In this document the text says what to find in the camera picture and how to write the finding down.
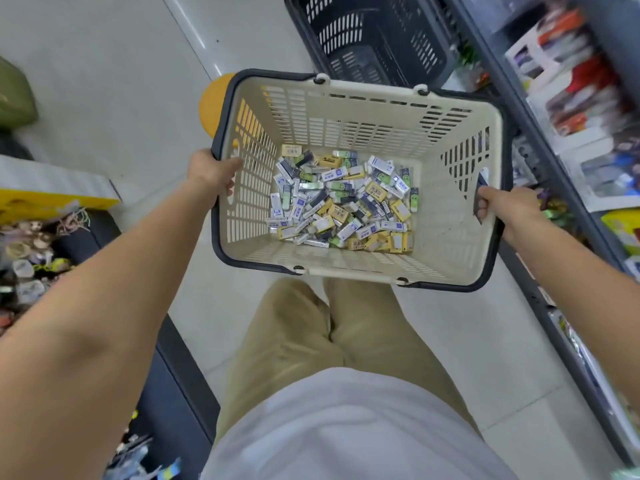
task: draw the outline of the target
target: khaki pants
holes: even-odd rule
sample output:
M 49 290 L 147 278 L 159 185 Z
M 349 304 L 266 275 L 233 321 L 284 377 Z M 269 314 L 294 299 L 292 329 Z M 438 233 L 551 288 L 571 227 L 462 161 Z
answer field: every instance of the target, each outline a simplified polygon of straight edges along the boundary
M 280 389 L 330 367 L 402 379 L 441 398 L 477 431 L 442 364 L 404 318 L 391 286 L 325 279 L 330 306 L 284 278 L 267 291 L 227 377 L 216 443 Z

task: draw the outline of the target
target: olive green object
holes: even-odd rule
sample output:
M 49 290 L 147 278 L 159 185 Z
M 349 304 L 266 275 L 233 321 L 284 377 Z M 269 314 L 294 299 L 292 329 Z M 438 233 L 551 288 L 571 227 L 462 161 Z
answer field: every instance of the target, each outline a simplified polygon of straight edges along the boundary
M 13 130 L 37 119 L 36 103 L 27 78 L 0 57 L 0 128 Z

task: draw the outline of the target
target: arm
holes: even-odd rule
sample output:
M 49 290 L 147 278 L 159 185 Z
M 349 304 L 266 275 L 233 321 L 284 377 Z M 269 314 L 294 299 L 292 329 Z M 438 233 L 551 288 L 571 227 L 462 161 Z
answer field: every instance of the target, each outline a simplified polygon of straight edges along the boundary
M 505 223 L 504 238 L 597 357 L 612 382 L 640 409 L 640 285 L 615 270 L 540 213 L 536 193 L 479 190 L 481 207 Z
M 241 166 L 196 152 L 176 191 L 5 334 L 0 478 L 100 478 L 131 419 L 204 218 Z

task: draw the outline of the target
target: yellow round object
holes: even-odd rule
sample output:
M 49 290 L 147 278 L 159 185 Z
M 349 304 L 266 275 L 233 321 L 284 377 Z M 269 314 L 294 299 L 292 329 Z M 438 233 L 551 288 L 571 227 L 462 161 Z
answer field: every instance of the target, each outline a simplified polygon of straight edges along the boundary
M 224 74 L 216 80 L 212 80 L 200 99 L 198 107 L 200 124 L 212 138 L 216 135 L 220 124 L 220 113 L 222 113 L 222 104 L 225 102 L 229 81 L 235 75 L 235 73 Z

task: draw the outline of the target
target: t-shirt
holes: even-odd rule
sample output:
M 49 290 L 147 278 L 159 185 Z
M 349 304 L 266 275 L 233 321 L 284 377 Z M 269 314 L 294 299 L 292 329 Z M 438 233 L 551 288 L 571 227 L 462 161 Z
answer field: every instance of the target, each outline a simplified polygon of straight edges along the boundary
M 285 387 L 212 450 L 200 480 L 517 480 L 430 392 L 336 367 Z

